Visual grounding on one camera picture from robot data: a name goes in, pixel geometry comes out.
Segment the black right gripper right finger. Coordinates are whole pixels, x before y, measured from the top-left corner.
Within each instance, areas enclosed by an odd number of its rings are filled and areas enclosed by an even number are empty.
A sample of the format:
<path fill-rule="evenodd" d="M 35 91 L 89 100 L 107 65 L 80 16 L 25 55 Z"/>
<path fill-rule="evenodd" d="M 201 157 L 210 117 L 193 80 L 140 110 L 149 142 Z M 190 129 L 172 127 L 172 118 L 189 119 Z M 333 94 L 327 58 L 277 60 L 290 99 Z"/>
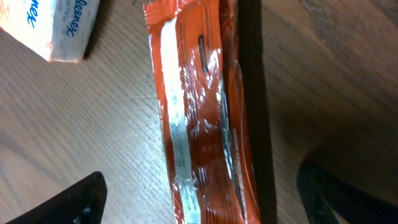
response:
<path fill-rule="evenodd" d="M 311 224 L 338 223 L 337 213 L 350 223 L 397 223 L 397 207 L 304 162 L 297 188 Z"/>

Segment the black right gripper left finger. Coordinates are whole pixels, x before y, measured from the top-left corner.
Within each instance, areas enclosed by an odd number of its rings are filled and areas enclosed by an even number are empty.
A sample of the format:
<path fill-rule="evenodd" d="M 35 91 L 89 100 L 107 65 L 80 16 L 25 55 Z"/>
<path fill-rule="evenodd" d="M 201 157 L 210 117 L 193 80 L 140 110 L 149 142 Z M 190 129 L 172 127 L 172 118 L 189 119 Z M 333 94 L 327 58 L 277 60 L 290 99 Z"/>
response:
<path fill-rule="evenodd" d="M 100 224 L 106 197 L 105 178 L 96 171 L 7 224 Z"/>

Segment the small orange snack box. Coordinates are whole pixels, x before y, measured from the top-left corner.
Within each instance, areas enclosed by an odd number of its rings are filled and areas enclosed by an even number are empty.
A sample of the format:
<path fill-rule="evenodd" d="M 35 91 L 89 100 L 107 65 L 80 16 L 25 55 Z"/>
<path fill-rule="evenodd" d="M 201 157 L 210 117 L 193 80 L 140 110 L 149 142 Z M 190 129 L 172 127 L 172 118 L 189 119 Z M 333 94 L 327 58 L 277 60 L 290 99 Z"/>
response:
<path fill-rule="evenodd" d="M 1 0 L 1 29 L 48 62 L 83 60 L 100 0 Z"/>

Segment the red chocolate bar wrapper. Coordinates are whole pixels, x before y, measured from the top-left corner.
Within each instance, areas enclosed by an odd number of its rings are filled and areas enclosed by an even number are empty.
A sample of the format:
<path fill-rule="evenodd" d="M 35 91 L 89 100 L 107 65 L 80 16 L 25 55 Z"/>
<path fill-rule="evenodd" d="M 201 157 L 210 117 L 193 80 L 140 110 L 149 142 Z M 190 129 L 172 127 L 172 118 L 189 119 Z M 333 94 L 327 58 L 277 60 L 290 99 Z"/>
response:
<path fill-rule="evenodd" d="M 259 223 L 239 64 L 238 4 L 144 5 L 177 223 Z"/>

